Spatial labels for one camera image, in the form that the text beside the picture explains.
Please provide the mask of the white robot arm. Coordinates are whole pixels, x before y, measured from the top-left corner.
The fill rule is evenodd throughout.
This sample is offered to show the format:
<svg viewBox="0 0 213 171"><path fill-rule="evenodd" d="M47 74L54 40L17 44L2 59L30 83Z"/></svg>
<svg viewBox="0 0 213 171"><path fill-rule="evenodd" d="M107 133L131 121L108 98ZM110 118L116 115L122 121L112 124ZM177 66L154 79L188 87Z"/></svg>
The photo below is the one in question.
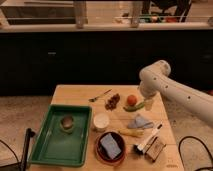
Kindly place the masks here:
<svg viewBox="0 0 213 171"><path fill-rule="evenodd" d="M171 67L165 60L158 60L141 69L139 90L143 97L150 99L160 92L213 127L213 96L170 79L170 73Z"/></svg>

